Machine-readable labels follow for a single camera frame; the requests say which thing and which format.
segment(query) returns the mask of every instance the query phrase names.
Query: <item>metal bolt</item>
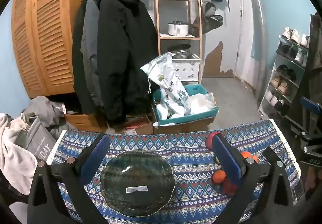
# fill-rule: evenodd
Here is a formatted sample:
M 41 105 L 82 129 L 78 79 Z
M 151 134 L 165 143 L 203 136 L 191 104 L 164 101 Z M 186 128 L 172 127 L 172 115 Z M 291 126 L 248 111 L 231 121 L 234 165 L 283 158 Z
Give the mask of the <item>metal bolt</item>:
M 39 167 L 39 168 L 42 168 L 44 165 L 45 165 L 45 162 L 44 162 L 44 161 L 40 161 L 40 162 L 38 163 L 38 167 Z
M 249 163 L 249 164 L 253 164 L 255 162 L 255 160 L 251 157 L 248 157 L 246 158 L 246 161 Z
M 75 158 L 74 157 L 70 157 L 70 158 L 67 159 L 67 163 L 68 164 L 72 164 L 74 162 L 75 162 Z
M 278 162 L 276 163 L 276 165 L 278 165 L 278 166 L 281 168 L 281 167 L 283 167 L 283 162 L 278 161 Z

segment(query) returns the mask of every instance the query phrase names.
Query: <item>white door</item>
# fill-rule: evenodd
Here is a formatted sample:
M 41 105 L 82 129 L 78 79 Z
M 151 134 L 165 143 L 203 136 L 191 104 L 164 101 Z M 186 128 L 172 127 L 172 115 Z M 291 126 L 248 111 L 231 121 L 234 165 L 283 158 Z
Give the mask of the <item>white door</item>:
M 241 2 L 229 0 L 228 2 L 214 2 L 215 14 L 223 16 L 223 25 L 208 32 L 203 37 L 205 43 L 203 77 L 233 77 L 239 47 Z

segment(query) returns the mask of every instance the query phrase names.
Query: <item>tan shoe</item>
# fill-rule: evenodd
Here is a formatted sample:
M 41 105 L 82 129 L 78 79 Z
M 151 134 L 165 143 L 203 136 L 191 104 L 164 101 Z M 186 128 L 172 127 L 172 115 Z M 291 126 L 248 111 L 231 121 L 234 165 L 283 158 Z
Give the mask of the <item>tan shoe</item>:
M 286 81 L 281 81 L 280 86 L 278 87 L 278 90 L 283 94 L 283 95 L 291 95 L 290 88 L 287 85 Z
M 276 77 L 270 81 L 272 85 L 277 89 L 280 85 L 280 77 Z

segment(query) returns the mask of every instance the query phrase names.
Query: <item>zigzag pattern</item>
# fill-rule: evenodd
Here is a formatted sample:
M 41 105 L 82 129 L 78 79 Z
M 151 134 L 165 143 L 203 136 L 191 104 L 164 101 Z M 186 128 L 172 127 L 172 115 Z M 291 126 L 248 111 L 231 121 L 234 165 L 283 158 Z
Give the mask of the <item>zigzag pattern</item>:
M 212 223 L 229 202 L 221 185 L 211 182 L 214 171 L 221 168 L 214 163 L 214 154 L 205 148 L 207 132 L 174 135 L 125 136 L 111 135 L 111 145 L 91 183 L 84 189 L 110 223 Z M 243 124 L 220 130 L 240 152 L 249 151 L 258 156 L 259 163 L 267 163 L 261 155 L 270 146 L 286 165 L 290 186 L 294 187 L 299 176 L 288 153 L 270 121 Z M 67 131 L 54 156 L 54 163 L 63 163 L 68 157 L 76 157 L 97 137 L 98 133 Z M 148 217 L 130 218 L 110 208 L 100 193 L 100 173 L 107 162 L 125 150 L 144 149 L 160 154 L 172 167 L 177 181 L 171 201 L 160 211 Z M 59 189 L 66 207 L 74 220 L 80 218 L 70 201 L 63 183 Z M 255 201 L 251 203 L 240 220 L 249 218 L 259 197 L 262 184 L 254 190 Z

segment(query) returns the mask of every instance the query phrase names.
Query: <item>white label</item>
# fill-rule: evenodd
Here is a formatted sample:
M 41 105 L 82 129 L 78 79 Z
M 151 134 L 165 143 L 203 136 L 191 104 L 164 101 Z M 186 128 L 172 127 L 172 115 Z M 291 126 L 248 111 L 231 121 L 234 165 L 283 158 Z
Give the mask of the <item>white label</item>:
M 148 191 L 148 186 L 138 186 L 138 187 L 125 188 L 126 193 L 132 193 L 134 191 Z
M 64 103 L 62 103 L 62 112 L 64 112 L 64 114 L 66 114 L 66 113 L 67 113 L 67 111 L 66 111 L 66 107 L 65 107 L 65 104 L 64 104 Z
M 135 130 L 135 129 L 131 129 L 131 130 L 125 131 L 125 134 L 126 134 L 126 135 L 137 135 L 137 133 L 136 133 L 136 130 Z

